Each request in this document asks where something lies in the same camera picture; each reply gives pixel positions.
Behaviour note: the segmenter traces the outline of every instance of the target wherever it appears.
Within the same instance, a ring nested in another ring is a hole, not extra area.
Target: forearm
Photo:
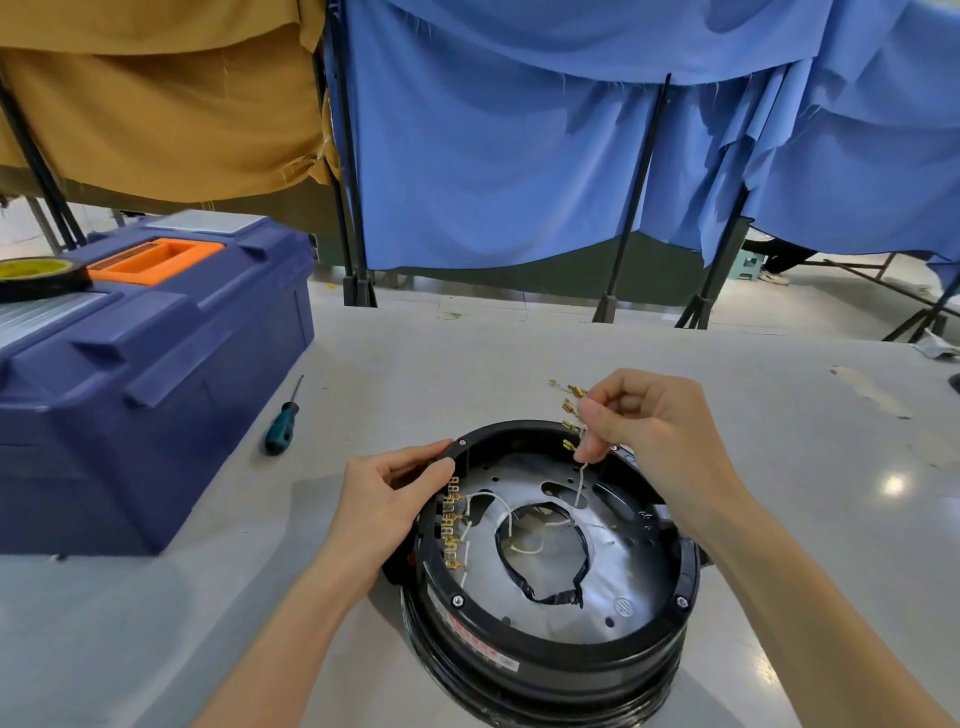
[[[194,728],[295,728],[349,611],[349,575],[321,552],[283,599]]]
[[[803,726],[956,725],[759,505],[731,509],[705,541]]]

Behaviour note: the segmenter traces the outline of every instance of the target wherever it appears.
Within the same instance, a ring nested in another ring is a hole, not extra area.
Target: white sneaker
[[[770,273],[769,271],[760,271],[757,276],[760,280],[766,280],[774,285],[790,285],[790,279],[787,276],[781,276],[779,273]]]

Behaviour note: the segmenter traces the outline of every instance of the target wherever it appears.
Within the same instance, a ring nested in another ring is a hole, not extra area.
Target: label sticker
[[[482,657],[486,657],[494,665],[498,667],[503,667],[508,669],[510,672],[517,672],[520,669],[520,663],[516,660],[511,660],[506,655],[497,652],[491,646],[486,643],[480,642],[473,634],[456,618],[453,617],[447,610],[446,607],[440,602],[440,599],[433,593],[433,589],[430,587],[426,588],[426,592],[430,595],[430,601],[433,602],[434,609],[437,610],[447,626],[453,630],[454,634],[460,638],[461,642],[472,647],[473,651]]]

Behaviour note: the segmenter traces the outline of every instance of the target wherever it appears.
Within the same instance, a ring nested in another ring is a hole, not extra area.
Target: black tape around hole
[[[577,532],[577,535],[580,537],[580,543],[584,548],[584,564],[580,567],[580,570],[577,571],[576,575],[573,577],[573,589],[568,589],[565,592],[559,592],[557,594],[545,597],[543,599],[537,599],[537,595],[534,594],[533,587],[530,586],[528,582],[519,571],[514,569],[510,562],[507,561],[507,557],[503,554],[503,546],[501,541],[505,536],[510,533],[510,520],[514,519],[519,521],[524,516],[533,513],[536,509],[547,509],[553,511],[554,513],[559,513],[561,516],[571,521],[573,524],[573,529]],[[530,601],[536,602],[537,604],[548,604],[551,606],[561,605],[561,604],[575,604],[581,609],[584,608],[584,590],[581,588],[581,584],[584,581],[584,578],[590,571],[590,551],[587,546],[587,537],[584,535],[583,530],[576,522],[570,518],[570,514],[563,508],[561,508],[556,503],[531,503],[530,505],[522,505],[511,513],[506,519],[503,520],[503,523],[499,525],[494,534],[494,540],[496,542],[496,553],[500,557],[500,562],[503,564],[503,568],[507,570],[507,573],[510,575],[510,578],[514,583],[520,588],[523,592],[523,595],[526,596]]]

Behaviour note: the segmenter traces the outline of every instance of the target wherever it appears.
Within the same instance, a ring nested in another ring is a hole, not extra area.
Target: dark green fabric
[[[198,201],[192,205],[125,195],[72,180],[63,182],[63,191],[73,203],[153,214],[169,214],[189,206],[269,215],[291,228],[312,232],[317,237],[321,263],[343,264],[333,192],[329,186],[313,180],[267,195]],[[5,193],[37,196],[38,191],[28,170],[0,165],[0,194]],[[607,240],[572,253],[503,268],[400,268],[397,271],[530,293],[598,299],[607,287],[615,253],[616,241]],[[631,303],[686,305],[700,289],[706,274],[698,252],[666,245],[635,232],[624,255],[616,297]]]

